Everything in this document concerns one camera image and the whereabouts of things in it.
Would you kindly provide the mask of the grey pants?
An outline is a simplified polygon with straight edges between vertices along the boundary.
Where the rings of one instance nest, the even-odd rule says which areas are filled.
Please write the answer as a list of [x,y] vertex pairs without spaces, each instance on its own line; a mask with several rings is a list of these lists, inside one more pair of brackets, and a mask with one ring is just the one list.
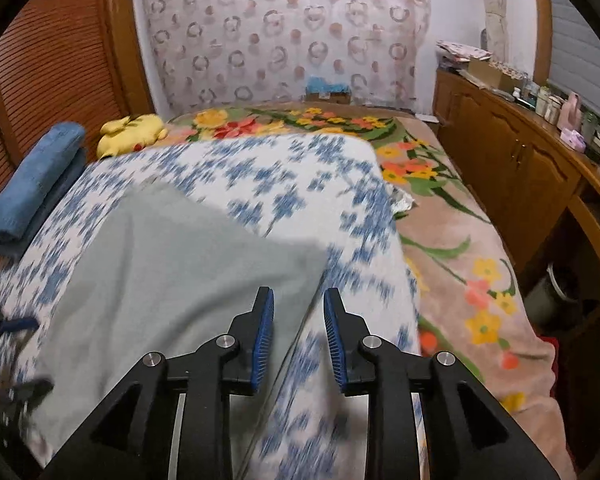
[[230,411],[232,459],[241,465],[326,263],[323,248],[267,240],[169,183],[132,186],[84,249],[50,318],[38,370],[54,388],[33,425],[58,450],[144,354],[196,350],[250,310],[266,286],[274,320],[263,389]]

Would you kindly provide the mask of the folded blue jeans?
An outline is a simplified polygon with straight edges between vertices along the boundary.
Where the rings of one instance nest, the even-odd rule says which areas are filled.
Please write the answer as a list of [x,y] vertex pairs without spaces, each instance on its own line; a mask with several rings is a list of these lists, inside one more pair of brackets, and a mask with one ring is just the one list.
[[0,192],[0,256],[22,258],[46,219],[86,167],[85,129],[53,125]]

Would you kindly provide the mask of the brown wooden cabinet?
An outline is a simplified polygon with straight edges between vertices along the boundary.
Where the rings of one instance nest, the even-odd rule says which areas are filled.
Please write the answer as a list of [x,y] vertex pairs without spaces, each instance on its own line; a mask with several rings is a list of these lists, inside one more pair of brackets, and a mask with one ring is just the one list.
[[498,230],[524,292],[558,272],[550,329],[576,339],[600,328],[600,166],[555,127],[447,70],[438,70],[439,139]]

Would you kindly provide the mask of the blue floral white bedspread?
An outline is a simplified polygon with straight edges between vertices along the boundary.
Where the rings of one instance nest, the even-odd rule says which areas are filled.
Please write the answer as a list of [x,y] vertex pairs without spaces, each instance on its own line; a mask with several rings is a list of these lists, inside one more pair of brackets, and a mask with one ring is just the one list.
[[336,134],[195,142],[88,166],[16,262],[0,308],[40,326],[0,341],[0,374],[48,376],[24,419],[49,460],[146,353],[179,356],[274,292],[261,391],[230,408],[239,479],[359,479],[366,402],[337,388],[323,294],[416,352],[419,292],[370,144]]

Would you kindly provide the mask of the yellow plush toy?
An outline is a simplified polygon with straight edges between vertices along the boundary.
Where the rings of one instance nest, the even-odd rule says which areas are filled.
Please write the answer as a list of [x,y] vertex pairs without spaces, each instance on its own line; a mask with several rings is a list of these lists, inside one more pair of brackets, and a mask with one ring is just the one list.
[[102,160],[141,151],[164,139],[168,130],[158,115],[143,114],[106,122],[99,133],[96,156]]

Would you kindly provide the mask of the pink bottle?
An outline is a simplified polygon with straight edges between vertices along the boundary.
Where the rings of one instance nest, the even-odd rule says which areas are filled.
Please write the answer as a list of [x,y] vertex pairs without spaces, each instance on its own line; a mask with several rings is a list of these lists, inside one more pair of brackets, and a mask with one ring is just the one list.
[[557,128],[559,130],[579,131],[582,122],[581,99],[576,92],[571,92],[562,103]]

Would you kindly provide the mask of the brown louvered wardrobe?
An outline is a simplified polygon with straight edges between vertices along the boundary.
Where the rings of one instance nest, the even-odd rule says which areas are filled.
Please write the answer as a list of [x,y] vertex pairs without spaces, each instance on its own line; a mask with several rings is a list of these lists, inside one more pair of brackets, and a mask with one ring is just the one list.
[[58,122],[86,130],[95,158],[104,122],[155,109],[133,0],[0,0],[0,192]]

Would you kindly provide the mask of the cardboard box on cabinet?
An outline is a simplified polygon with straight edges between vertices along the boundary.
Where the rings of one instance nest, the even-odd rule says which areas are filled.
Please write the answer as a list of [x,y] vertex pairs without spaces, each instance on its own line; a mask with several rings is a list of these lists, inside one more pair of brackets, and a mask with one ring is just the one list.
[[472,58],[468,64],[468,74],[481,81],[489,88],[512,93],[515,88],[521,89],[527,75],[504,63]]

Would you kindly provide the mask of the blue item on box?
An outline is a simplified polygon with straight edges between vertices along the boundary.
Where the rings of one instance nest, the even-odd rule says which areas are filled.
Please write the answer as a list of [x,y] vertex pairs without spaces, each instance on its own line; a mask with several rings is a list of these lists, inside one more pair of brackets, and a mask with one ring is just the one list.
[[330,82],[323,77],[311,76],[306,83],[307,94],[350,94],[351,89],[341,82]]

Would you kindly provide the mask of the grey window blind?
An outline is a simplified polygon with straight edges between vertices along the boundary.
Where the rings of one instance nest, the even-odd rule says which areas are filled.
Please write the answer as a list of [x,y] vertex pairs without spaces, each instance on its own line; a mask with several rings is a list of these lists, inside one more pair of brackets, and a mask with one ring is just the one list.
[[569,0],[552,4],[552,58],[548,80],[577,93],[600,116],[600,40]]

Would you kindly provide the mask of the pink circle patterned curtain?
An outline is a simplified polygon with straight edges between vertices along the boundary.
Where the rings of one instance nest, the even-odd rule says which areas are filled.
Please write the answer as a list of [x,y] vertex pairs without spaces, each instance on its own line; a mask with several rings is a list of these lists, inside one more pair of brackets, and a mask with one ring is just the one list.
[[140,0],[170,110],[300,101],[311,76],[412,110],[430,0]]

